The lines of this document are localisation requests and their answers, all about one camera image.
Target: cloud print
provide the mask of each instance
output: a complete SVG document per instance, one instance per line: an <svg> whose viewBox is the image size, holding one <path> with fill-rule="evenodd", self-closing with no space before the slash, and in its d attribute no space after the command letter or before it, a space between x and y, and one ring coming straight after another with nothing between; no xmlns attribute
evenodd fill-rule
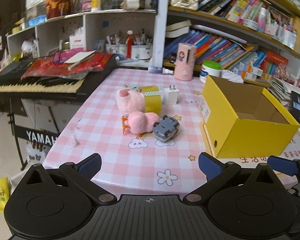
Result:
<svg viewBox="0 0 300 240"><path fill-rule="evenodd" d="M172 145L175 145L175 141L174 140L169 140L167 142L161 142L161 141L156 141L155 144L158 146L158 147L165 147L165 146L172 146Z"/></svg>
<svg viewBox="0 0 300 240"><path fill-rule="evenodd" d="M148 143L145 142L144 140L141 139L133 139L130 143L129 143L129 147L131 149L135 149L135 148L146 148L148 146Z"/></svg>

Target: stuffed animal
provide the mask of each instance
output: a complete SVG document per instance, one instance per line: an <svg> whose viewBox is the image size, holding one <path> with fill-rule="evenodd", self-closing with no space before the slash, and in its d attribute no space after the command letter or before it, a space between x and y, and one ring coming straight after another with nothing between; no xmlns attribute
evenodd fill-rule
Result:
<svg viewBox="0 0 300 240"><path fill-rule="evenodd" d="M122 117L122 133L125 133L127 128L130 128L130 132L141 136L145 132L152 132L153 125L159 122L160 117L156 113L143 113L140 111L134 111L129 114L129 117Z"/></svg>
<svg viewBox="0 0 300 240"><path fill-rule="evenodd" d="M145 96L141 90L119 89L115 94L115 99L119 110L126 117L133 111L145 111Z"/></svg>

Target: orange plush foot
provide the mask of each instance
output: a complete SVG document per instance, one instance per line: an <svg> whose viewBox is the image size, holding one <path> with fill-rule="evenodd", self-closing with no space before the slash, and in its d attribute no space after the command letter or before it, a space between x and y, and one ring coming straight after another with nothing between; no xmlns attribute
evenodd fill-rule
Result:
<svg viewBox="0 0 300 240"><path fill-rule="evenodd" d="M127 117L124 117L124 116L123 116L123 117L121 118L121 123L122 123L122 134L125 133L125 131L126 131L127 128L130 128L129 125L125 124L125 121L127 121L127 120L128 120Z"/></svg>

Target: gray toy car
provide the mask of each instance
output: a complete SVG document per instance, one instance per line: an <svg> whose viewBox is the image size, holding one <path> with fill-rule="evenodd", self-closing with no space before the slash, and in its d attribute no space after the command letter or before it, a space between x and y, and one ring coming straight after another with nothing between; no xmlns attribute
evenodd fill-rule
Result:
<svg viewBox="0 0 300 240"><path fill-rule="evenodd" d="M158 141L166 142L173 139L180 127L179 122L171 116L164 115L160 122L153 125L153 134Z"/></svg>

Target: smartphone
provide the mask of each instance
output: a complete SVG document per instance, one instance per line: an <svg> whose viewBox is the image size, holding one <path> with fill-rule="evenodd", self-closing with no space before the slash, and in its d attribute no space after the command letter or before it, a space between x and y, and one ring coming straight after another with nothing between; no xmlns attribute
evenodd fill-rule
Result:
<svg viewBox="0 0 300 240"><path fill-rule="evenodd" d="M291 114L300 123L300 94L291 91L292 109Z"/></svg>

